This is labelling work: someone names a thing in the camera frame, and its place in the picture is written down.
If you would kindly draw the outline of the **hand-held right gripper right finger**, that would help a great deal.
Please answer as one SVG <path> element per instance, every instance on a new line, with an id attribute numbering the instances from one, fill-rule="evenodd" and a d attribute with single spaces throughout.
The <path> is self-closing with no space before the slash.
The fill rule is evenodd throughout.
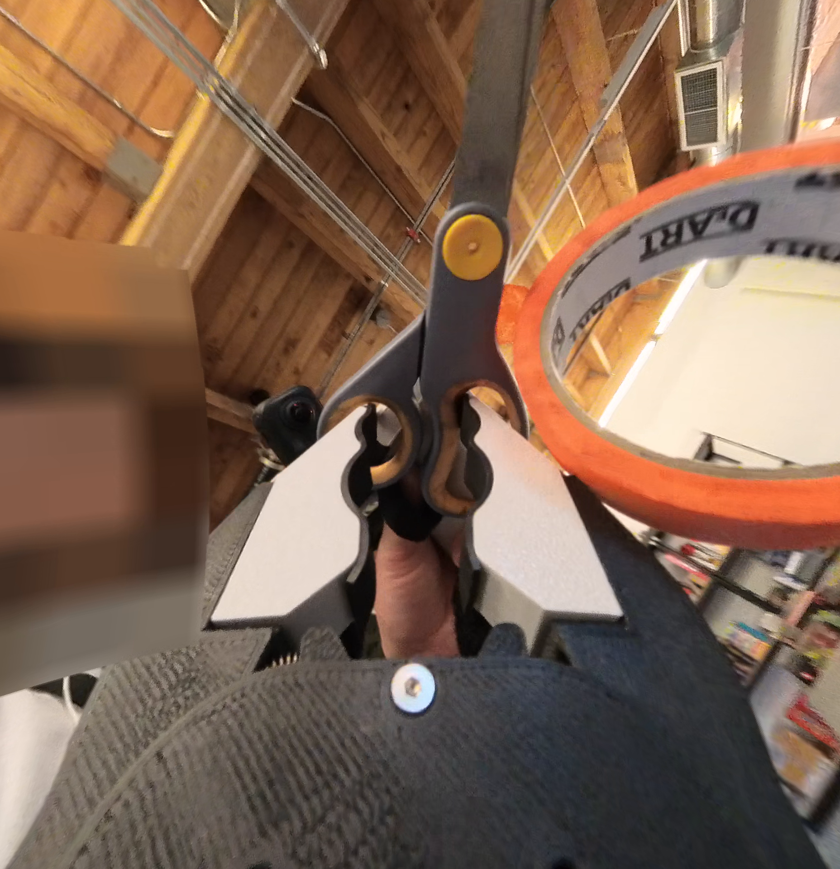
<path id="1" fill-rule="evenodd" d="M 553 622 L 623 619 L 563 474 L 477 399 L 463 401 L 456 483 L 471 497 L 459 614 L 516 625 L 532 653 Z"/>

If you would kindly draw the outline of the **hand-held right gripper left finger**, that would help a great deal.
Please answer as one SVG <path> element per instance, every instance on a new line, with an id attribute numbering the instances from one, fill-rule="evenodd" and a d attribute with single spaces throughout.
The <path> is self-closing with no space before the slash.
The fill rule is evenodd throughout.
<path id="1" fill-rule="evenodd" d="M 374 599 L 364 509 L 377 447 L 376 409 L 360 407 L 276 476 L 210 629 L 276 628 L 297 646 L 312 628 L 327 628 L 351 658 L 362 656 Z"/>

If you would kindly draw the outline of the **orange tape roll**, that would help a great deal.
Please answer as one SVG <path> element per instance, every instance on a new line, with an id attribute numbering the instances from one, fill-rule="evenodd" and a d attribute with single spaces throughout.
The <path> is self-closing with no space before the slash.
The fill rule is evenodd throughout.
<path id="1" fill-rule="evenodd" d="M 707 258 L 773 255 L 840 266 L 840 139 L 746 152 L 660 181 L 572 237 L 516 316 L 516 383 L 557 462 L 614 509 L 745 549 L 840 544 L 840 462 L 725 469 L 632 447 L 571 400 L 580 332 L 642 282 Z"/>

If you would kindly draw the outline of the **grey scissors yellow pivot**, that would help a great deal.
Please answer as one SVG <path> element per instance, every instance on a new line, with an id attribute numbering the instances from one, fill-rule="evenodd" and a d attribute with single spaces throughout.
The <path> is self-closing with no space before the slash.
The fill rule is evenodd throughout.
<path id="1" fill-rule="evenodd" d="M 509 424 L 528 436 L 519 389 L 496 343 L 496 322 L 511 249 L 508 210 L 528 96 L 549 2 L 482 2 L 467 85 L 450 206 L 434 239 L 424 312 L 339 387 L 324 407 L 318 436 L 357 407 L 388 407 L 400 426 L 389 459 L 371 469 L 375 486 L 417 465 L 426 503 L 439 514 L 469 515 L 475 501 L 452 491 L 463 397 L 488 387 Z"/>

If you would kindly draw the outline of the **black shelving rack with goods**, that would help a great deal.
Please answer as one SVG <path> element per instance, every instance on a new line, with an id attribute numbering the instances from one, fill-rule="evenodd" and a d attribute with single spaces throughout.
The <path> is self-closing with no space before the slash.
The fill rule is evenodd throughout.
<path id="1" fill-rule="evenodd" d="M 840 797 L 840 736 L 809 689 L 840 645 L 840 548 L 735 549 L 660 530 L 645 545 L 680 585 L 749 695 L 784 793 L 816 824 Z"/>

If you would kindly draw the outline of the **person's left hand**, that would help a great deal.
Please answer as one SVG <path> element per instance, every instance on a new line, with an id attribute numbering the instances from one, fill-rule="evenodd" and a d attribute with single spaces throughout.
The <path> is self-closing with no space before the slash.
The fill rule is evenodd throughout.
<path id="1" fill-rule="evenodd" d="M 453 556 L 434 539 L 407 540 L 385 525 L 375 574 L 374 612 L 384 657 L 458 657 Z"/>

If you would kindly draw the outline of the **fluorescent ceiling light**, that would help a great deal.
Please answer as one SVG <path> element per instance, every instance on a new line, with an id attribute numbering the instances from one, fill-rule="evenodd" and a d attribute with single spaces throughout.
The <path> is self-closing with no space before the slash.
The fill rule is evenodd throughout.
<path id="1" fill-rule="evenodd" d="M 603 407 L 601 408 L 597 419 L 598 425 L 601 428 L 604 429 L 610 424 L 614 413 L 620 407 L 626 395 L 630 392 L 637 377 L 642 373 L 643 368 L 646 366 L 649 358 L 653 354 L 657 343 L 665 334 L 670 323 L 684 304 L 688 294 L 702 277 L 707 264 L 707 259 L 700 260 L 685 272 L 682 280 L 679 281 L 661 313 L 656 317 L 655 322 L 652 324 L 652 331 L 646 334 L 646 340 L 640 347 L 640 351 L 634 355 L 634 358 L 621 376 L 612 376 L 612 379 L 616 381 L 614 383 L 616 389 L 611 393 L 608 400 L 603 403 Z"/>

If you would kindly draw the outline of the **person's white shirt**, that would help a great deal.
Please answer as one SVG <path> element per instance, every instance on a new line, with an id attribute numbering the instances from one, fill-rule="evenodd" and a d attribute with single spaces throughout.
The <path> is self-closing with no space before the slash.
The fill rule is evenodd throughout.
<path id="1" fill-rule="evenodd" d="M 0 868 L 42 808 L 102 670 L 0 697 Z"/>

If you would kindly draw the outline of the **metal air duct with vent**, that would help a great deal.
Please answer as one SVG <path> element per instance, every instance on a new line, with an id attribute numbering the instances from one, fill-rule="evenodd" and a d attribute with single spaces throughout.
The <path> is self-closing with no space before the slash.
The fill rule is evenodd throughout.
<path id="1" fill-rule="evenodd" d="M 816 28 L 813 1 L 686 1 L 675 67 L 679 144 L 692 166 L 795 140 Z"/>

